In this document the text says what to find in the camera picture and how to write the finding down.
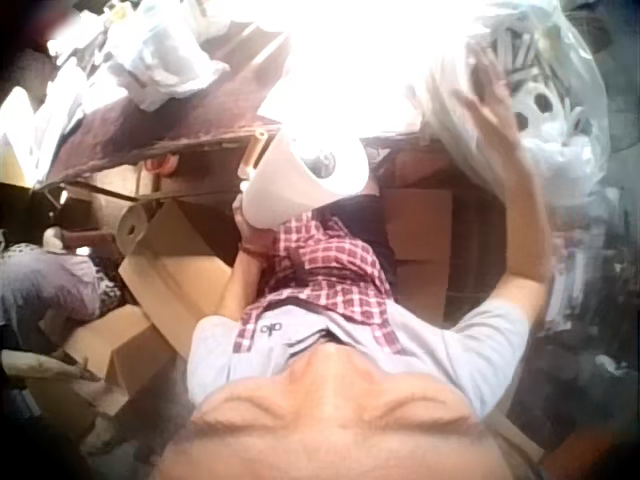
red checkered scarf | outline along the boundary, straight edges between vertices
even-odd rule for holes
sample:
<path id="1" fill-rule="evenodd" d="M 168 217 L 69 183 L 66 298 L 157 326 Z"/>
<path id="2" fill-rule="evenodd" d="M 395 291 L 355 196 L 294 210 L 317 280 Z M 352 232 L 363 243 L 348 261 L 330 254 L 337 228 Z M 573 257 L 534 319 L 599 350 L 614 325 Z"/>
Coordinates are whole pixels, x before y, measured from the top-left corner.
<path id="1" fill-rule="evenodd" d="M 265 271 L 264 295 L 247 308 L 233 351 L 251 350 L 258 318 L 284 300 L 299 299 L 371 327 L 383 351 L 401 351 L 389 324 L 391 289 L 378 259 L 337 218 L 300 215 L 280 227 L 273 264 Z"/>

man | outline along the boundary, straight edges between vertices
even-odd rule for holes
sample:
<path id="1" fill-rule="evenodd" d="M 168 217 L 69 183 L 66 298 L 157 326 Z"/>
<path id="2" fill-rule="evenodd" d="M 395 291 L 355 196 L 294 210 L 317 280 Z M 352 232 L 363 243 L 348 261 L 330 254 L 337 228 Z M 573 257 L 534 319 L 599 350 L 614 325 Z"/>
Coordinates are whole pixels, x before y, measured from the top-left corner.
<path id="1" fill-rule="evenodd" d="M 159 478 L 508 477 L 480 420 L 544 306 L 549 226 L 506 82 L 493 57 L 475 57 L 483 100 L 458 97 L 507 208 L 507 269 L 490 298 L 449 331 L 397 305 L 375 196 L 290 221 L 275 239 L 236 213 L 243 243 L 219 315 L 193 337 L 197 410 Z"/>

hand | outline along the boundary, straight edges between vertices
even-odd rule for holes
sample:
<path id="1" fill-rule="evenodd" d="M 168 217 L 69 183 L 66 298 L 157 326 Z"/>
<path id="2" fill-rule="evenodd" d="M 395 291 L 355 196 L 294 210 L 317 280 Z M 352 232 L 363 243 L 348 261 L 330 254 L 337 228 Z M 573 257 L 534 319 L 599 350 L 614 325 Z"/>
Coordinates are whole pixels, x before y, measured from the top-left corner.
<path id="1" fill-rule="evenodd" d="M 46 355 L 31 352 L 2 350 L 2 367 L 9 377 L 82 379 L 91 382 L 100 380 L 97 375 L 86 369 L 86 365 L 68 365 Z"/>
<path id="2" fill-rule="evenodd" d="M 468 96 L 454 91 L 455 98 L 467 110 L 487 148 L 500 160 L 520 157 L 520 134 L 511 107 L 511 93 L 507 81 L 491 50 L 470 47 L 476 61 L 480 92 Z"/>
<path id="3" fill-rule="evenodd" d="M 271 253 L 276 232 L 268 228 L 256 228 L 251 225 L 242 213 L 242 194 L 238 195 L 233 202 L 233 218 L 236 221 L 242 245 L 258 253 Z"/>

clear plastic bag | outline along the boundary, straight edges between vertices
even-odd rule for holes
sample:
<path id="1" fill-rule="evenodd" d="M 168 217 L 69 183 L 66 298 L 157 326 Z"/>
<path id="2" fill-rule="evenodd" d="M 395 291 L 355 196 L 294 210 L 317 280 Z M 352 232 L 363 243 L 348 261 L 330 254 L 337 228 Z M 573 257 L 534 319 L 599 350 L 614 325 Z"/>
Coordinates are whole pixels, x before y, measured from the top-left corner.
<path id="1" fill-rule="evenodd" d="M 564 17 L 557 0 L 488 0 L 484 6 L 471 19 L 477 27 L 470 30 L 474 33 L 443 39 L 442 54 L 426 75 L 422 102 L 430 130 L 474 181 L 503 197 L 501 176 L 494 168 L 496 162 L 491 161 L 492 153 L 483 149 L 477 131 L 451 92 L 456 88 L 471 92 L 466 48 L 469 41 L 500 50 L 500 32 L 524 32 L 537 49 L 536 68 L 542 77 L 539 82 L 546 83 L 552 92 L 550 97 L 560 102 L 562 114 L 553 116 L 555 123 L 541 117 L 538 130 L 522 132 L 523 145 L 543 178 L 550 206 L 584 202 L 604 174 L 610 153 L 607 96 L 589 49 Z M 498 56 L 518 59 L 516 47 L 513 51 L 511 46 L 508 48 L 508 53 L 499 51 Z M 564 91 L 558 92 L 558 86 Z M 535 92 L 523 98 L 531 100 Z M 551 108 L 557 110 L 556 102 L 552 103 Z"/>
<path id="2" fill-rule="evenodd" d="M 109 72 L 147 111 L 205 88 L 229 68 L 198 46 L 178 0 L 144 0 L 111 27 L 107 48 Z"/>

white fabric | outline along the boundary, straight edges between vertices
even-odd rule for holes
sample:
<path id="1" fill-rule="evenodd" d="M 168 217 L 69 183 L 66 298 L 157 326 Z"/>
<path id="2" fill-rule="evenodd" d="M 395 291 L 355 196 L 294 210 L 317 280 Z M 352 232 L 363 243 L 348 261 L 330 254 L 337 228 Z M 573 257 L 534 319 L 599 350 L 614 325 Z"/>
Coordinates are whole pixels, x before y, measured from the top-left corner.
<path id="1" fill-rule="evenodd" d="M 193 334 L 187 372 L 189 396 L 201 403 L 241 378 L 281 373 L 287 363 L 328 332 L 366 354 L 389 373 L 426 373 L 459 389 L 484 417 L 502 397 L 527 344 L 529 323 L 513 305 L 488 300 L 451 330 L 434 327 L 389 302 L 389 320 L 405 352 L 384 353 L 367 326 L 339 315 L 288 305 L 262 315 L 253 348 L 232 353 L 240 324 L 212 316 Z"/>

